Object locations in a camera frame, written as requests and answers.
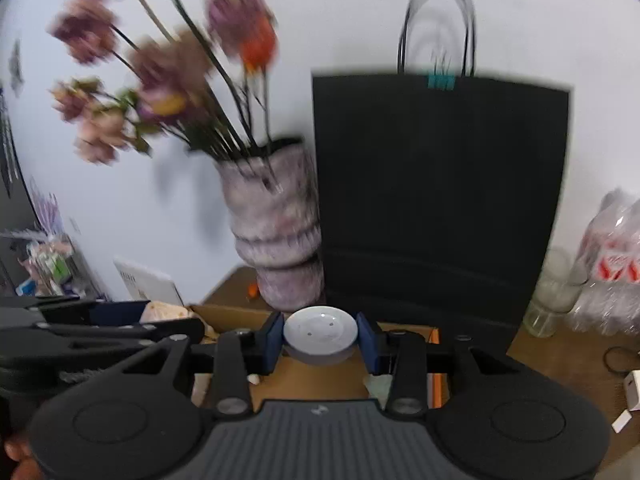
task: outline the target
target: wooden table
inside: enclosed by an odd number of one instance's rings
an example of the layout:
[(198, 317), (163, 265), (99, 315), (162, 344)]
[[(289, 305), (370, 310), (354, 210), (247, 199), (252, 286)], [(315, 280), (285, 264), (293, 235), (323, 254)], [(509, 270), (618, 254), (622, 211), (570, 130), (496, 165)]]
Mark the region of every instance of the wooden table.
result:
[[(247, 288), (255, 281), (255, 271), (249, 267), (239, 267), (204, 302), (203, 306), (226, 305), (251, 310), (270, 310), (262, 300), (249, 300)], [(245, 314), (238, 319), (230, 312), (229, 323), (242, 324)], [(423, 335), (428, 336), (428, 329)], [(618, 334), (604, 337), (596, 332), (575, 333), (562, 327), (548, 339), (538, 339), (520, 329), (509, 349), (508, 355), (534, 370), (558, 381), (569, 389), (584, 395), (596, 404), (607, 420), (613, 422), (626, 408), (622, 379), (607, 371), (602, 363), (602, 355), (610, 346), (626, 346), (640, 350), (640, 339)], [(610, 356), (616, 368), (640, 368), (640, 358), (616, 354)], [(308, 367), (290, 358), (278, 362), (276, 373), (265, 378), (263, 384), (252, 390), (254, 402), (259, 404), (268, 398), (308, 398), (346, 399), (366, 396), (361, 377), (365, 369), (359, 356), (335, 367)], [(622, 457), (632, 447), (640, 444), (640, 416), (636, 416), (625, 429), (615, 434), (611, 432), (611, 444), (603, 466)]]

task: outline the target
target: white round object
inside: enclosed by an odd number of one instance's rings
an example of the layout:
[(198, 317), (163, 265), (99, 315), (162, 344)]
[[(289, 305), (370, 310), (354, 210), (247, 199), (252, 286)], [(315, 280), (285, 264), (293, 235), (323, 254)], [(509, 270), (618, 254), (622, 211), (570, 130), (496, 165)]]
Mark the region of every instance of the white round object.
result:
[(310, 365), (344, 361), (353, 353), (357, 337), (358, 326), (353, 317), (332, 306), (308, 306), (284, 323), (289, 355)]

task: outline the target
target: brown tabletop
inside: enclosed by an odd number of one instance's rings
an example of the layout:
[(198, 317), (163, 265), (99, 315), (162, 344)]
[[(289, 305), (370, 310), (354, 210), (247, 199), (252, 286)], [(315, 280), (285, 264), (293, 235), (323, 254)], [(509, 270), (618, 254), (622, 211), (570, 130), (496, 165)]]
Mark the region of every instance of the brown tabletop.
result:
[[(270, 310), (271, 308), (262, 298), (249, 300), (247, 288), (255, 281), (255, 271), (249, 267), (239, 267), (225, 282), (220, 285), (203, 304), (227, 305), (250, 308), (253, 310)], [(562, 327), (558, 333), (548, 339), (538, 339), (530, 336), (525, 330), (520, 329), (515, 337), (508, 355), (526, 364), (534, 370), (550, 377), (553, 380), (567, 386), (569, 389), (584, 395), (594, 402), (604, 413), (609, 422), (613, 422), (626, 408), (625, 394), (622, 387), (622, 378), (607, 371), (602, 363), (602, 355), (610, 346), (626, 346), (631, 349), (640, 349), (640, 339), (618, 334), (605, 337), (596, 332), (575, 333)], [(610, 356), (610, 362), (616, 368), (640, 368), (640, 358), (615, 354)], [(312, 384), (304, 379), (306, 374), (313, 374), (306, 365), (299, 364), (289, 358), (278, 364), (281, 370), (295, 371), (298, 384)], [(296, 398), (326, 398), (324, 394), (336, 395), (335, 387), (330, 384), (339, 384), (339, 378), (345, 372), (361, 372), (362, 365), (357, 359), (348, 360), (342, 366), (333, 370), (326, 370), (331, 377), (325, 377), (324, 389), (327, 392), (314, 392), (312, 389), (303, 388), (295, 394)], [(347, 397), (354, 393), (359, 396), (366, 394), (364, 388), (359, 385), (358, 391), (344, 392)], [(274, 378), (266, 378), (258, 392), (261, 398), (273, 398), (286, 395), (287, 386)], [(604, 459), (603, 466), (619, 459), (633, 446), (640, 444), (640, 417), (636, 416), (628, 423), (621, 433), (611, 432), (611, 444)]]

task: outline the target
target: orange object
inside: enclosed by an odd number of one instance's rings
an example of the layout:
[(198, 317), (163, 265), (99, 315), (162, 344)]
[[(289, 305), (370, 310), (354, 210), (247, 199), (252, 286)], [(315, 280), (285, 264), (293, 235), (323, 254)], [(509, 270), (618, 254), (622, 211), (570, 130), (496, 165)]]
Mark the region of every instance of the orange object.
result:
[(249, 285), (246, 294), (250, 300), (256, 300), (258, 296), (260, 296), (260, 289), (258, 288), (258, 284), (254, 282)]
[[(438, 332), (437, 328), (434, 328), (431, 331), (431, 335), (429, 336), (429, 342), (434, 343), (436, 345), (440, 344), (440, 332)], [(441, 408), (442, 407), (442, 374), (433, 374), (433, 407)]]
[(257, 23), (254, 33), (240, 46), (240, 59), (249, 73), (265, 68), (276, 53), (276, 32), (268, 16)]

